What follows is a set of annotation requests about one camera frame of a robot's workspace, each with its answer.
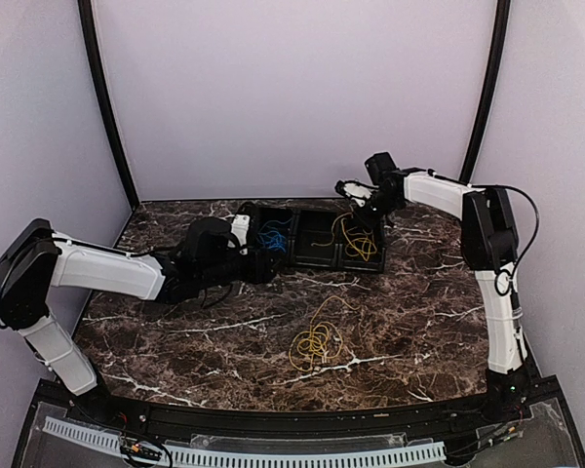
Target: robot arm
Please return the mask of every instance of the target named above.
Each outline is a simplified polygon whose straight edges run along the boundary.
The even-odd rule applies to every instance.
[[[248,223],[245,215],[232,225],[199,219],[169,252],[133,254],[72,239],[55,232],[47,220],[35,219],[0,258],[0,328],[23,336],[71,393],[86,394],[101,383],[100,377],[46,304],[49,288],[177,303],[235,280],[267,283],[279,258],[241,245]]]
[[[407,201],[461,221],[461,252],[475,272],[486,311],[488,396],[495,408],[519,401],[527,391],[527,350],[514,272],[518,232],[507,192],[463,185],[433,171],[400,170],[388,153],[375,154],[365,164],[373,186],[347,180],[339,181],[335,190],[356,202],[354,213],[367,227],[404,208]]]

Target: tangled yellow cord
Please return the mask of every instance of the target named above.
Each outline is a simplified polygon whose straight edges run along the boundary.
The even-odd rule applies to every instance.
[[[314,324],[323,308],[332,299],[338,299],[351,310],[358,310],[360,308],[359,306],[353,307],[349,305],[346,300],[337,295],[332,295],[323,301],[321,306],[312,316],[312,320],[310,320],[310,330],[302,331],[291,343],[291,348],[289,349],[289,361],[291,361],[291,365],[298,371],[311,372],[314,369],[315,358],[320,358],[321,363],[324,364],[329,360],[337,358],[340,355],[340,351],[342,351],[342,346],[344,345],[342,335],[332,322],[320,322],[316,325]],[[336,343],[336,351],[333,355],[330,355],[330,350],[334,348],[334,346],[330,346],[332,340]],[[296,351],[296,354],[302,359],[303,363],[308,363],[307,368],[303,366],[303,363],[298,365],[294,362],[293,350]]]
[[[331,225],[331,240],[326,244],[312,243],[312,247],[328,247],[333,244],[335,240],[335,226],[340,221],[340,227],[342,228],[342,235],[347,241],[347,245],[344,248],[344,252],[347,256],[355,258],[360,256],[363,261],[369,261],[371,256],[378,252],[377,245],[374,241],[374,233],[367,232],[359,226],[347,229],[344,224],[344,219],[347,217],[353,217],[352,213],[345,213],[338,216]],[[357,229],[362,230],[362,233],[356,233]]]

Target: marble table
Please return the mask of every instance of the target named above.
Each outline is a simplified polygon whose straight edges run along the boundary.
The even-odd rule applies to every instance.
[[[201,216],[231,218],[243,200],[151,202],[118,247],[175,244]],[[343,200],[261,204],[349,210]],[[96,292],[75,333],[115,395],[223,410],[359,410],[441,401],[485,391],[483,302],[459,254],[459,224],[409,205],[386,227],[385,273],[285,270],[268,285],[236,285],[219,305],[178,305]],[[209,299],[226,289],[213,288]],[[322,320],[343,350],[312,373],[289,362],[294,337],[330,295]]]

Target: white vent strip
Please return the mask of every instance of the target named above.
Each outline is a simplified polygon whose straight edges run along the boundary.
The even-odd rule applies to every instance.
[[[46,417],[43,431],[88,449],[122,456],[119,452],[117,433],[102,432],[49,416]],[[443,442],[387,450],[320,455],[263,455],[205,451],[169,445],[166,447],[172,454],[174,467],[178,468],[393,468],[446,459]],[[158,466],[167,465],[167,456],[163,455]]]

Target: blue rope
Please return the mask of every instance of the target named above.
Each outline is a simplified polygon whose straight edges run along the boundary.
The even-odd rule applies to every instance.
[[[281,232],[277,231],[271,224],[280,224],[282,226],[286,226],[291,222],[291,219],[288,221],[278,221],[276,219],[271,219],[270,221],[266,221],[260,230],[257,232],[257,240],[258,242],[269,251],[280,251],[284,254],[286,253],[286,236],[284,236]]]

